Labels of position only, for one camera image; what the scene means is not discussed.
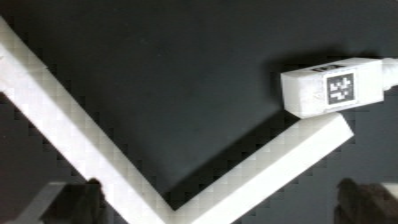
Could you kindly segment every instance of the white cube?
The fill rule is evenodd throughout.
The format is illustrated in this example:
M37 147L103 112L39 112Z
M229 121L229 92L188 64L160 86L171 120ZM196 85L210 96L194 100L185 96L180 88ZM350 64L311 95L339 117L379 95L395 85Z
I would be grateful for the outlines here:
M284 109L307 118L384 100L382 60L352 58L281 74Z

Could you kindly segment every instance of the white foam strip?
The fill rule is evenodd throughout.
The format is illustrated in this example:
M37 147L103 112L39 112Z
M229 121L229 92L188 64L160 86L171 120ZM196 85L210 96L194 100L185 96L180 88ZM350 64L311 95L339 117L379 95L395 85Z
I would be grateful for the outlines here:
M300 120L183 205L176 223L231 223L352 135L338 113Z
M0 90L128 223L169 223L174 211L4 20Z
M300 120L174 212L0 19L0 90L130 224L228 224L352 137L339 114Z

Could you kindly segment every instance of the dark background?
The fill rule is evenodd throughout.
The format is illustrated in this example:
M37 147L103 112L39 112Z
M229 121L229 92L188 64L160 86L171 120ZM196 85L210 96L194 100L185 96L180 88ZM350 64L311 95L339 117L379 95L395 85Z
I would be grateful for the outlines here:
M0 15L174 208L297 121L279 73L398 57L395 0L0 0ZM84 180L0 99L4 222ZM331 224L343 177L398 181L396 112L396 89L343 112L355 138L236 223Z

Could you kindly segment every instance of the dark surface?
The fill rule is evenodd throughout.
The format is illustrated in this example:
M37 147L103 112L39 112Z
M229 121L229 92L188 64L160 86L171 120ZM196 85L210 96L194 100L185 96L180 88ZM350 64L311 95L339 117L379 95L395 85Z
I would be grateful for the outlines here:
M297 120L279 73L398 57L393 0L0 0L0 14L174 207ZM355 140L236 223L331 224L343 177L398 180L396 94L345 112ZM0 122L2 221L82 178L9 104Z

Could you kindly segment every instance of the white v-shaped structure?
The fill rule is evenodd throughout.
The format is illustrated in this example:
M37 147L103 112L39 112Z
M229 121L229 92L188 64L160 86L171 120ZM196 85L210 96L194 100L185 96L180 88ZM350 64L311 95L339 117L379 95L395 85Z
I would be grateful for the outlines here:
M300 120L174 211L0 19L0 91L130 224L228 224L352 137L338 113Z

